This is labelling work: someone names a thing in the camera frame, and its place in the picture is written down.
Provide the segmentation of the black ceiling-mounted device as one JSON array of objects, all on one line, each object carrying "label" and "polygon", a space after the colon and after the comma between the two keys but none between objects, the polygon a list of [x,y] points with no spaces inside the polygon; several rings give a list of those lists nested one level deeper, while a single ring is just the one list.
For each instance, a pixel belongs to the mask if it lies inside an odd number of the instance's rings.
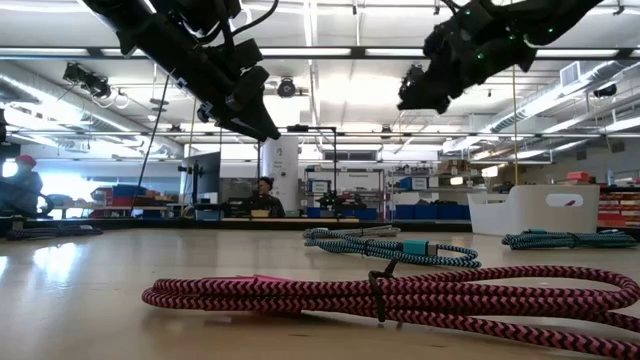
[{"label": "black ceiling-mounted device", "polygon": [[105,99],[111,96],[108,78],[89,71],[78,63],[68,63],[62,79],[87,91],[93,97]]}]

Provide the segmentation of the metal shelving rack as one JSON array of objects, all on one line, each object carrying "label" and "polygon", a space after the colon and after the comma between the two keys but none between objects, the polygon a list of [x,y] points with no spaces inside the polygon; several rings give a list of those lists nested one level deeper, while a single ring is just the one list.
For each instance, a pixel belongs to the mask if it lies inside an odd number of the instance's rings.
[{"label": "metal shelving rack", "polygon": [[322,168],[303,172],[302,210],[309,218],[383,222],[387,218],[386,174],[372,168]]}]

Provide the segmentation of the white round column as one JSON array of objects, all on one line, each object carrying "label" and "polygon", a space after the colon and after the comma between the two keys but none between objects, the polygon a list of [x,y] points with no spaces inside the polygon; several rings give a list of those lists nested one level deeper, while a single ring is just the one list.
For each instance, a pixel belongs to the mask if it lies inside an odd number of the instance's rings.
[{"label": "white round column", "polygon": [[282,135],[261,146],[261,176],[273,179],[271,195],[280,200],[284,210],[298,209],[299,143],[297,137]]}]

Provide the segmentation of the person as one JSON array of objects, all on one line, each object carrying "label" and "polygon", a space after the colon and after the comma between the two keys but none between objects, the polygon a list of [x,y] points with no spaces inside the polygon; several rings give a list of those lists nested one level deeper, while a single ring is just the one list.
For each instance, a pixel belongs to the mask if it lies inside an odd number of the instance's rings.
[{"label": "person", "polygon": [[20,155],[15,158],[15,163],[17,170],[14,175],[0,177],[0,217],[42,217],[38,203],[43,181],[35,171],[37,162],[29,155]]},{"label": "person", "polygon": [[269,217],[283,218],[285,216],[283,205],[278,198],[271,194],[273,185],[273,178],[260,177],[258,189],[252,195],[253,205],[256,210],[267,210]]}]

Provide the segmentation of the shelf of red boxes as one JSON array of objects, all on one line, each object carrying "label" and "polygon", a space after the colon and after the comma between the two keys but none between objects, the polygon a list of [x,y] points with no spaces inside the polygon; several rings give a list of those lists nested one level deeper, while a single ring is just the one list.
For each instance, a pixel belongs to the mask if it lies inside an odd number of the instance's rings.
[{"label": "shelf of red boxes", "polygon": [[598,225],[640,228],[640,187],[602,187]]}]

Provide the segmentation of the white plastic bin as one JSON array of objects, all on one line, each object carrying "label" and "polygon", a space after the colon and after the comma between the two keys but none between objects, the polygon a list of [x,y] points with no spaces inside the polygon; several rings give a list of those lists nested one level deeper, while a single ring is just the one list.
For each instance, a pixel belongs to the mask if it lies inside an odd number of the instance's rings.
[{"label": "white plastic bin", "polygon": [[525,230],[594,233],[599,197],[597,185],[517,185],[507,194],[470,193],[472,230],[492,236]]}]

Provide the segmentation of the black aluminium table frame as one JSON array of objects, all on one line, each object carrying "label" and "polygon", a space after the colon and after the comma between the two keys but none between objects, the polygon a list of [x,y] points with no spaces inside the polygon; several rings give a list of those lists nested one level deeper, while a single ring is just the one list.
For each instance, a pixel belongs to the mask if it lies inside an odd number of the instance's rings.
[{"label": "black aluminium table frame", "polygon": [[[91,225],[102,230],[126,229],[214,229],[214,230],[273,230],[273,231],[303,231],[311,228],[356,229],[392,225],[403,232],[472,232],[469,221],[431,221],[431,220],[401,220],[391,224],[378,222],[356,221],[358,219],[333,218],[225,218],[220,221],[204,221],[190,219],[32,219],[27,220],[23,227],[53,228],[59,225],[79,226]],[[13,226],[9,218],[0,219],[0,237],[3,237]]]}]

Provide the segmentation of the background black monitor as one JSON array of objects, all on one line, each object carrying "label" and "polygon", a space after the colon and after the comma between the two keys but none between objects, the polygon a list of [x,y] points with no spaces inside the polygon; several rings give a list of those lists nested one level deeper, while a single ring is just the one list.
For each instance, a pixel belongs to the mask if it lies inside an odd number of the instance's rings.
[{"label": "background black monitor", "polygon": [[218,211],[221,153],[213,152],[187,157],[178,171],[182,176],[183,203],[195,211]]}]

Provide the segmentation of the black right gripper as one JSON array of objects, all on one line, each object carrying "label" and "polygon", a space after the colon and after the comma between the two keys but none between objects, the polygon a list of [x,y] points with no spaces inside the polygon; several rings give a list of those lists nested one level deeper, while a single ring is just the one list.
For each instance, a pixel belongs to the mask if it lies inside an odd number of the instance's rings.
[{"label": "black right gripper", "polygon": [[424,40],[423,53],[430,60],[426,93],[401,91],[398,110],[443,114],[467,88],[512,66],[527,71],[536,56],[513,22],[480,9],[462,9],[436,25]]}]

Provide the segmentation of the overhead light bar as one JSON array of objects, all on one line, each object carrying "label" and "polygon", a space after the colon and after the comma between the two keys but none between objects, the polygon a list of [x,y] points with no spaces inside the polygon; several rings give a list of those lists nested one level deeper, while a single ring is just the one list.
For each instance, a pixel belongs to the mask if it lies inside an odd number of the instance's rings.
[{"label": "overhead light bar", "polygon": [[[421,60],[419,47],[263,47],[265,59],[303,60]],[[116,60],[144,59],[142,50],[123,55],[118,48],[101,47],[27,47],[0,46],[0,60]],[[538,61],[640,60],[640,47],[635,48],[540,48]]]}]

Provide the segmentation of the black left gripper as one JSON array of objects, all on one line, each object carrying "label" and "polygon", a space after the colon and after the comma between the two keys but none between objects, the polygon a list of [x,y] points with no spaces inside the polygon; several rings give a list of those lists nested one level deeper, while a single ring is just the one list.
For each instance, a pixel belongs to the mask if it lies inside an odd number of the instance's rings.
[{"label": "black left gripper", "polygon": [[201,122],[257,141],[278,140],[281,133],[263,97],[241,111],[230,103],[241,77],[237,55],[234,47],[166,47],[163,68],[200,102],[196,117]]}]

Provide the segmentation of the stack of red blue bins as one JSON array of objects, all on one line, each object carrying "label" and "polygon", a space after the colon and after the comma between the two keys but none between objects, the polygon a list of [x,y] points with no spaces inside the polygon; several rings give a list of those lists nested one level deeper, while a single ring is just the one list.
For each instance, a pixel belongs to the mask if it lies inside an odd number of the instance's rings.
[{"label": "stack of red blue bins", "polygon": [[91,198],[92,210],[88,217],[94,219],[163,218],[168,205],[178,199],[176,195],[162,195],[142,186],[125,184],[96,188]]}]

